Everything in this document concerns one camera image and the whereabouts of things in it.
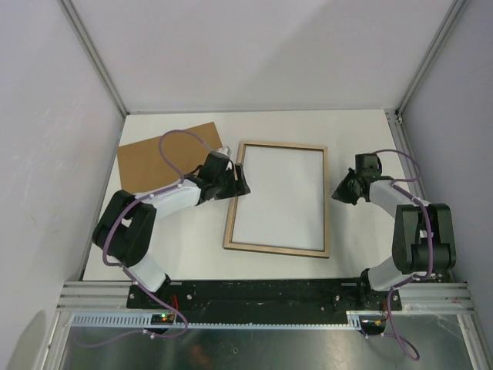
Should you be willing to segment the brown frame backing board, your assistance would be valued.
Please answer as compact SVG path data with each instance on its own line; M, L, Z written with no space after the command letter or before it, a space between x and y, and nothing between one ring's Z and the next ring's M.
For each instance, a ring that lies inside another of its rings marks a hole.
M160 136L155 136L120 146L117 163L121 188L130 193L144 193L167 186L179 179L179 174L167 160L186 174L202 165L207 157L209 150L200 140L204 140L214 150L223 146L213 122L188 130L198 137L174 133L162 142Z

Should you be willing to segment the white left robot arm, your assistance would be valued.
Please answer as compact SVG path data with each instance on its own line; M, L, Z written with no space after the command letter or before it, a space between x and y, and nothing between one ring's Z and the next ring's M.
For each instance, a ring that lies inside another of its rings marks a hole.
M170 185L145 193L115 192L92 233L92 242L101 249L104 265L121 268L145 288L144 300L161 308L169 302L170 289L165 285L168 274L149 252L155 223L210 200L249 193L243 164L213 150L202 165Z

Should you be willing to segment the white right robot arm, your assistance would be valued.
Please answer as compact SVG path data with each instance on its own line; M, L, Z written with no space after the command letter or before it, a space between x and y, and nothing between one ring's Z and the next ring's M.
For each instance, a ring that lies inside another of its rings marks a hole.
M412 282L429 280L450 271L457 261L451 208L430 203L400 187L400 179L383 175L380 151L355 156L355 168L333 192L332 198L355 205L372 203L394 220L391 256L361 273L356 302L373 309L391 294Z

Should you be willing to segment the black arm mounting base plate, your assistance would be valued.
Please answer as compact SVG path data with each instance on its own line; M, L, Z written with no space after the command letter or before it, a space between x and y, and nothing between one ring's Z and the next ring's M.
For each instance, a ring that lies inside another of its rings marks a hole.
M152 299L129 289L130 309L174 305L198 325L335 325L348 311L400 311L400 295L373 291L360 278L171 281Z

